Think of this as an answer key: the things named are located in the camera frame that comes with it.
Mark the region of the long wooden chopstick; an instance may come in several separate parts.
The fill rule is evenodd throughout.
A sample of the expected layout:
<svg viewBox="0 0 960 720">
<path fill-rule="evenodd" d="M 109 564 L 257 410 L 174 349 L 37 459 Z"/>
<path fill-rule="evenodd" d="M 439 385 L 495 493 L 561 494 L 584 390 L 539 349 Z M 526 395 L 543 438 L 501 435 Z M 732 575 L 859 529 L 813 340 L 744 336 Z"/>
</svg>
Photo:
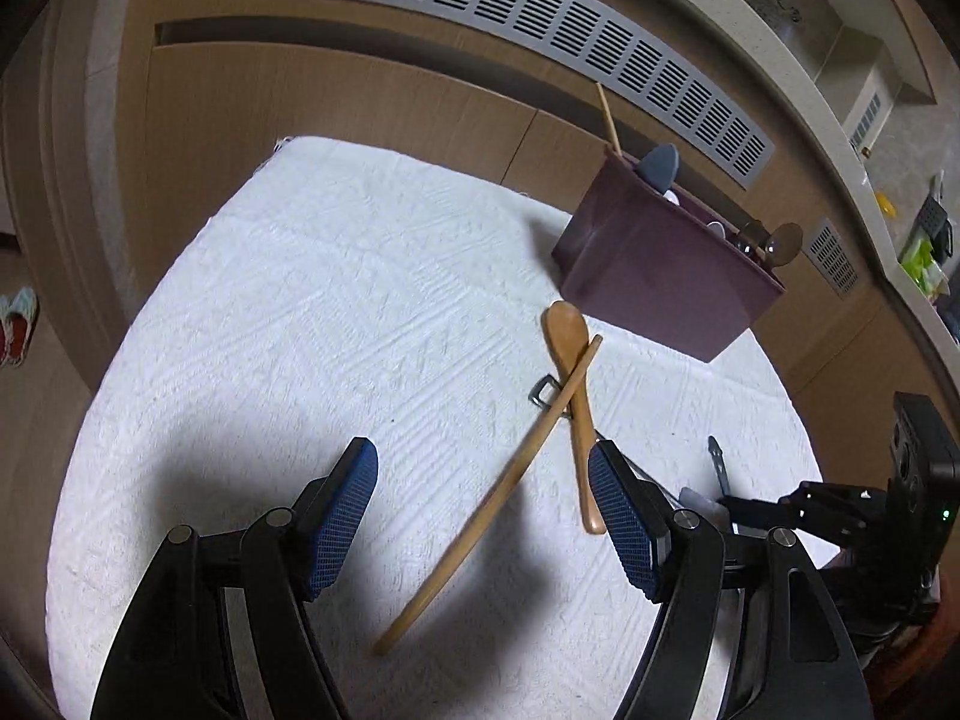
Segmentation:
<svg viewBox="0 0 960 720">
<path fill-rule="evenodd" d="M 622 145 L 620 145 L 619 131 L 617 130 L 617 124 L 613 120 L 612 109 L 610 109 L 610 104 L 608 104 L 607 94 L 605 94 L 604 85 L 601 82 L 594 83 L 596 87 L 597 99 L 599 99 L 599 107 L 601 108 L 602 121 L 604 121 L 605 135 L 607 135 L 608 144 L 612 146 L 613 153 L 620 156 L 623 156 Z"/>
<path fill-rule="evenodd" d="M 398 613 L 398 616 L 391 622 L 384 634 L 374 642 L 374 655 L 386 655 L 404 637 L 413 624 L 420 619 L 420 616 L 427 611 L 433 600 L 444 590 L 444 587 L 451 582 L 451 578 L 454 577 L 457 569 L 464 564 L 470 553 L 477 548 L 480 539 L 493 525 L 494 519 L 498 517 L 501 509 L 505 507 L 506 502 L 511 497 L 512 491 L 517 488 L 517 484 L 521 483 L 527 468 L 532 465 L 532 462 L 539 455 L 540 449 L 544 447 L 550 434 L 553 433 L 556 423 L 562 419 L 562 414 L 569 402 L 573 400 L 573 395 L 578 392 L 579 385 L 584 382 L 587 371 L 596 359 L 602 343 L 604 343 L 602 335 L 596 335 L 590 339 L 583 355 L 576 362 L 573 372 L 563 383 L 562 390 L 556 395 L 550 408 L 540 413 L 539 419 L 535 421 L 532 429 L 524 437 L 523 444 L 519 445 L 519 449 L 514 452 L 503 473 L 493 484 L 493 488 L 483 497 L 482 502 L 467 520 L 464 528 L 451 541 L 449 548 L 444 551 L 438 564 L 425 578 L 425 582 L 421 583 L 420 589 L 416 590 L 416 594 L 410 598 L 409 603 Z"/>
</svg>

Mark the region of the small black metal spatula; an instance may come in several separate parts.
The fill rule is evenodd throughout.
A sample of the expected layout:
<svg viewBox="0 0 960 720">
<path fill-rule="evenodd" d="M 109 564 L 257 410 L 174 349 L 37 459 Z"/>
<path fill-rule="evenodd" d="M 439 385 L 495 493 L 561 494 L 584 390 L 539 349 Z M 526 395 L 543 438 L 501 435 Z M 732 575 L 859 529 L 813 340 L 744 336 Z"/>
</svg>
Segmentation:
<svg viewBox="0 0 960 720">
<path fill-rule="evenodd" d="M 540 377 L 530 389 L 529 400 L 534 403 L 539 410 L 545 411 L 550 408 L 556 394 L 560 392 L 560 384 L 551 374 Z"/>
</svg>

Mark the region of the white plastic spoon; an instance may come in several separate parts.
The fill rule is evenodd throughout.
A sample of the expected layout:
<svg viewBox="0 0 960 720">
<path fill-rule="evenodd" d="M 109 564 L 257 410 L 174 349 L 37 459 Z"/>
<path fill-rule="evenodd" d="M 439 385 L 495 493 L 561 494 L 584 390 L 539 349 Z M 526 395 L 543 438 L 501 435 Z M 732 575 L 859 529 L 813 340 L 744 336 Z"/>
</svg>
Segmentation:
<svg viewBox="0 0 960 720">
<path fill-rule="evenodd" d="M 726 241 L 727 239 L 726 226 L 724 226 L 724 224 L 722 224 L 719 220 L 710 221 L 706 225 L 706 227 L 708 227 L 709 231 L 715 234 L 716 238 L 720 238 L 723 241 Z"/>
</svg>

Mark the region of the smoky translucent plastic spoon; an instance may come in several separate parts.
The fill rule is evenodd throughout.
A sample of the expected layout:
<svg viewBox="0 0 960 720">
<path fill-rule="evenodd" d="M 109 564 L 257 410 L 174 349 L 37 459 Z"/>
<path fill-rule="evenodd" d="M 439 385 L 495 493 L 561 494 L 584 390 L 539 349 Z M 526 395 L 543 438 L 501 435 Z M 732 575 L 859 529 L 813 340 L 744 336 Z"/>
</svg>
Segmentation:
<svg viewBox="0 0 960 720">
<path fill-rule="evenodd" d="M 780 224 L 757 249 L 760 262 L 768 268 L 788 265 L 799 254 L 804 231 L 797 223 Z"/>
</svg>

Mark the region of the blue plastic rice spoon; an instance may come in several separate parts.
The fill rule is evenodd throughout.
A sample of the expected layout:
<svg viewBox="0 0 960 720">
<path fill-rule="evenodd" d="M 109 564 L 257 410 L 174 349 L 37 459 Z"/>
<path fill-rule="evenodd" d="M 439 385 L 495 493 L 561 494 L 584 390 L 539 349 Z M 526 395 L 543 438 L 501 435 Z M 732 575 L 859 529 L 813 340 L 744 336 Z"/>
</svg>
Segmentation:
<svg viewBox="0 0 960 720">
<path fill-rule="evenodd" d="M 656 192 L 665 193 L 674 185 L 679 167 L 679 150 L 672 143 L 663 143 L 652 148 L 635 164 L 635 174 Z"/>
</svg>

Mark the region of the maroon plastic utensil caddy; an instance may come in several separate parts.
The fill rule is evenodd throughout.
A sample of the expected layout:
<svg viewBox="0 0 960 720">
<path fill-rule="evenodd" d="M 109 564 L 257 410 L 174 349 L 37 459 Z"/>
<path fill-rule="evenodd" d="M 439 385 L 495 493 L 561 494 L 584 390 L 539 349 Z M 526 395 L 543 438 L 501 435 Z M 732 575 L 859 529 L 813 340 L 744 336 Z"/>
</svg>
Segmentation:
<svg viewBox="0 0 960 720">
<path fill-rule="evenodd" d="M 784 284 L 708 224 L 708 206 L 669 202 L 607 151 L 551 251 L 560 294 L 586 316 L 709 362 L 784 294 Z"/>
</svg>

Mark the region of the small grey vent grille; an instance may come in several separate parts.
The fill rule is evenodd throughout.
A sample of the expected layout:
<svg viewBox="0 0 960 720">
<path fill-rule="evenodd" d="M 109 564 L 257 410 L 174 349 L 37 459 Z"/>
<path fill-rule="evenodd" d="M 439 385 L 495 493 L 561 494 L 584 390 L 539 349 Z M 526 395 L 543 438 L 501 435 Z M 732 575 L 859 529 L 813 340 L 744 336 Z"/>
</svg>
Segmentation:
<svg viewBox="0 0 960 720">
<path fill-rule="evenodd" d="M 804 254 L 838 296 L 846 298 L 853 291 L 859 281 L 859 271 L 828 218 L 823 218 L 805 238 Z"/>
</svg>

